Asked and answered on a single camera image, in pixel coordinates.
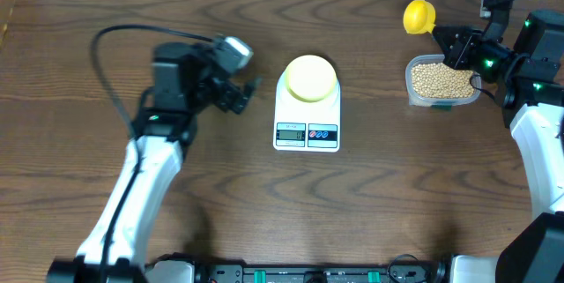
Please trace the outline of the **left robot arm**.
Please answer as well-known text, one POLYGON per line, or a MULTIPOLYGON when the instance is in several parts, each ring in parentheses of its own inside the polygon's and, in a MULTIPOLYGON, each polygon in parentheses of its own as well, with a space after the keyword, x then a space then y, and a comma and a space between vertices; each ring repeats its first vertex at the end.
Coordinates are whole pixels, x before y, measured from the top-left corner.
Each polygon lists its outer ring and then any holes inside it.
POLYGON ((56 260, 48 282, 198 282, 205 269, 164 257, 146 263, 148 242, 162 201, 182 169, 205 108, 240 114, 256 80, 239 88, 230 78, 252 49, 235 37, 212 44, 169 42, 153 52, 154 85, 141 95, 122 172, 95 228, 71 261, 56 260))

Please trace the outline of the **yellow measuring scoop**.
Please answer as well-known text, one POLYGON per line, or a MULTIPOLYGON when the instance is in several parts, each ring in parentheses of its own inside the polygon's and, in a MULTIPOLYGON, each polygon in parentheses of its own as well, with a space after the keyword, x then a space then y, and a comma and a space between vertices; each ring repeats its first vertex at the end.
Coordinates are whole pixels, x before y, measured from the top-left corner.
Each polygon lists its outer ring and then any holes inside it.
POLYGON ((411 1, 403 16, 404 29, 408 34, 432 33, 435 27, 436 11, 426 0, 411 1))

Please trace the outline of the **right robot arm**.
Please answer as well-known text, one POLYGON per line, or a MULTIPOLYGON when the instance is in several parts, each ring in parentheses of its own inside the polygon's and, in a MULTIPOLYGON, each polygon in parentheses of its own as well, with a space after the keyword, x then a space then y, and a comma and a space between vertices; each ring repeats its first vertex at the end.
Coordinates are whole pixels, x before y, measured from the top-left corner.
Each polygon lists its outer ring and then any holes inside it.
POLYGON ((531 224, 497 257, 453 257, 452 282, 563 280, 563 87, 554 80, 563 57, 563 15, 530 12, 507 48, 501 41, 514 1, 482 0, 483 30, 430 31, 448 67, 497 85, 491 97, 517 143, 531 196, 531 224))

